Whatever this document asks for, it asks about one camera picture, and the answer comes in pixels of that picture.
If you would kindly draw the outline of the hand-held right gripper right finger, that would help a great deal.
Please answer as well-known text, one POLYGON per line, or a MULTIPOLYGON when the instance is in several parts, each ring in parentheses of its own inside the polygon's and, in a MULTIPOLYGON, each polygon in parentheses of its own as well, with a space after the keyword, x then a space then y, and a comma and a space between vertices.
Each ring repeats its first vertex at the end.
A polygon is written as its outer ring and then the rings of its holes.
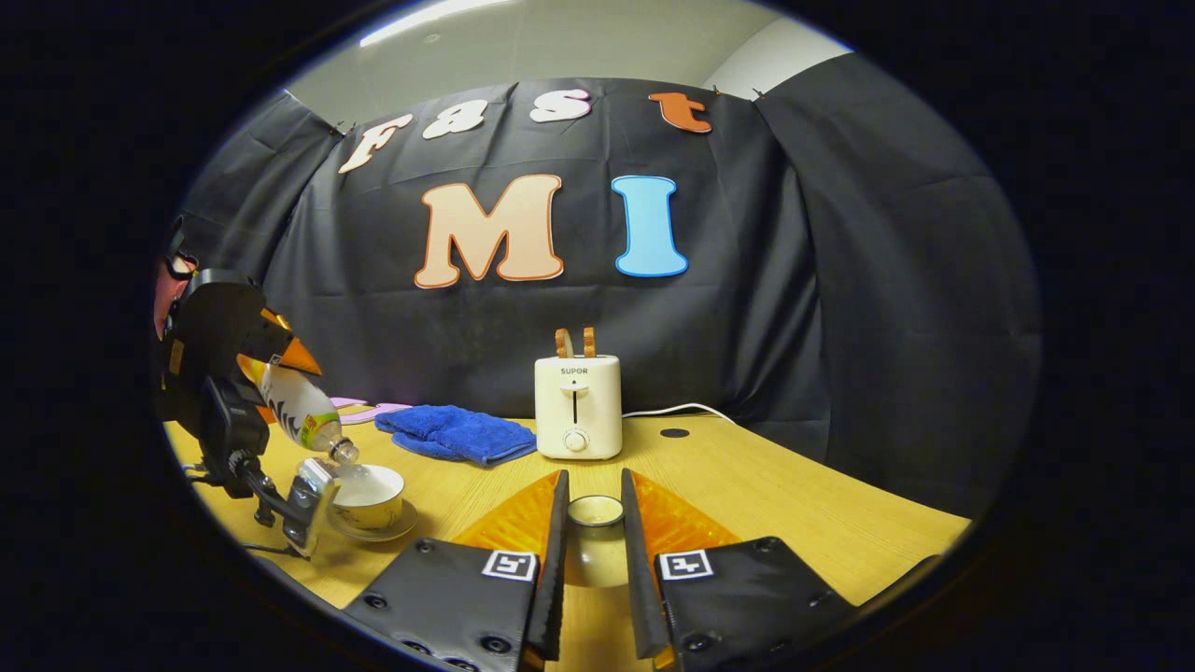
POLYGON ((632 469, 623 507, 635 644, 657 671, 790 671, 854 615, 785 540, 740 539, 632 469))

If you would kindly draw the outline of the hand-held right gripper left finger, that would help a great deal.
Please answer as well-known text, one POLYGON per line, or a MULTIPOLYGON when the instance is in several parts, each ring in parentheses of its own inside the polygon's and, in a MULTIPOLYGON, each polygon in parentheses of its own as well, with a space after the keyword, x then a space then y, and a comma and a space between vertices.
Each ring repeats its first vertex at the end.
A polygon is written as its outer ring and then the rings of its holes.
POLYGON ((560 652, 569 501, 557 469, 456 539, 413 540, 347 621, 434 668, 541 671, 560 652))

